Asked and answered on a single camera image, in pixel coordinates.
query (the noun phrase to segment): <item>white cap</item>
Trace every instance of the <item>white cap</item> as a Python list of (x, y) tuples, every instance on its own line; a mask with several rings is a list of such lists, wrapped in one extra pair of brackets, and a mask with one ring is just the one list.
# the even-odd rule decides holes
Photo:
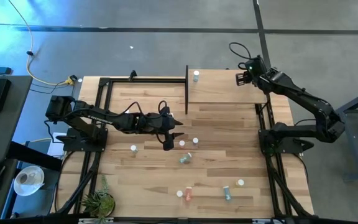
[(244, 180), (239, 179), (239, 180), (237, 181), (237, 184), (238, 184), (239, 186), (243, 186), (243, 185), (244, 185)]

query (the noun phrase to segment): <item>concrete floor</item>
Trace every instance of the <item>concrete floor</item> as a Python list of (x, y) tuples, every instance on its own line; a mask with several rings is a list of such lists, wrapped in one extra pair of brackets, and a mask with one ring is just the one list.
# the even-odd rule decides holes
[[(252, 0), (14, 0), (30, 25), (130, 28), (256, 29)], [(265, 29), (358, 29), (358, 0), (259, 0)], [(0, 23), (22, 24), (0, 0)], [(334, 107), (358, 95), (358, 35), (266, 35), (272, 66)], [(193, 68), (236, 68), (240, 58), (227, 45), (245, 44), (261, 54), (258, 34), (161, 32), (34, 32), (36, 58), (31, 70), (50, 82), (69, 75), (184, 75)], [(0, 66), (26, 75), (27, 32), (0, 30)], [(76, 86), (78, 95), (80, 86)], [(60, 89), (56, 95), (69, 95)], [(30, 92), (14, 140), (45, 138), (43, 125), (50, 95)], [(291, 102), (295, 121), (311, 114)], [(64, 132), (64, 124), (53, 131)], [(316, 142), (305, 153), (315, 213), (358, 221), (358, 182), (345, 135), (334, 144)]]

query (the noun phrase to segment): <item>table leg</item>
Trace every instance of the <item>table leg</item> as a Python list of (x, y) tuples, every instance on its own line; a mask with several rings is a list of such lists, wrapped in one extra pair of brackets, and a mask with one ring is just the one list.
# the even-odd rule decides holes
[(60, 172), (60, 167), (62, 165), (60, 159), (38, 152), (14, 141), (11, 142), (6, 157), (35, 164), (58, 172)]

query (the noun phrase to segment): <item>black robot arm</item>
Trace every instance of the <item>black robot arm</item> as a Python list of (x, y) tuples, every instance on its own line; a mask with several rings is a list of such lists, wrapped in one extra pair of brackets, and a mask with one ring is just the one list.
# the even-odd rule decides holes
[(312, 137), (322, 142), (334, 142), (344, 132), (344, 124), (327, 101), (311, 95), (304, 88), (299, 88), (285, 73), (275, 68), (267, 70), (259, 56), (243, 64), (246, 71), (236, 75), (238, 85), (252, 83), (264, 93), (285, 95), (316, 118), (315, 125), (275, 124), (265, 139), (271, 146), (278, 146), (285, 137)]
[(80, 133), (80, 136), (59, 136), (59, 140), (64, 143), (70, 142), (73, 138), (81, 138), (82, 141), (97, 144), (103, 139), (105, 130), (95, 124), (89, 124), (81, 118), (90, 118), (102, 123), (113, 125), (118, 131), (126, 134), (163, 134), (165, 141), (159, 140), (163, 144), (163, 149), (168, 151), (173, 148), (175, 137), (183, 133), (170, 134), (169, 130), (175, 125), (182, 125), (181, 122), (173, 119), (170, 109), (165, 101), (161, 101), (157, 113), (125, 113), (120, 114), (110, 112), (100, 108), (95, 108), (84, 101), (76, 101), (70, 96), (52, 96), (46, 112), (46, 117), (51, 122), (63, 121)]

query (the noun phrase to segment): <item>wooden table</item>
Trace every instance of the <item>wooden table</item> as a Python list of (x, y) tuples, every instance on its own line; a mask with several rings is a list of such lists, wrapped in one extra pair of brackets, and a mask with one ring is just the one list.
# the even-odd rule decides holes
[[(237, 70), (198, 70), (193, 82), (189, 70), (189, 108), (185, 115), (185, 87), (176, 83), (115, 83), (110, 110), (122, 112), (138, 101), (144, 113), (157, 112), (161, 100), (175, 119), (184, 125), (175, 132), (185, 134), (175, 140), (175, 149), (165, 152), (155, 136), (127, 135), (109, 128), (106, 151), (99, 175), (104, 174), (110, 193), (116, 199), (114, 217), (198, 217), (198, 218), (269, 218), (273, 216), (265, 159), (260, 153), (257, 131), (259, 120), (254, 103), (265, 103), (264, 94), (252, 85), (236, 86)], [(84, 77), (79, 100), (94, 104), (100, 77)], [(288, 99), (271, 94), (274, 118), (293, 124)], [(132, 107), (130, 112), (137, 112)], [(200, 142), (193, 146), (191, 140)], [(178, 142), (185, 140), (184, 149)], [(130, 146), (139, 149), (132, 156)], [(187, 165), (179, 163), (186, 152), (193, 155)], [(72, 155), (63, 169), (58, 192), (58, 207), (78, 185), (83, 152)], [(302, 163), (293, 155), (283, 154), (287, 184), (304, 208), (313, 213)], [(238, 179), (245, 185), (236, 187)], [(230, 187), (232, 200), (224, 199), (224, 186)], [(191, 202), (177, 197), (177, 191), (193, 188)], [(100, 188), (100, 176), (96, 189)], [(278, 190), (280, 208), (284, 211)]]

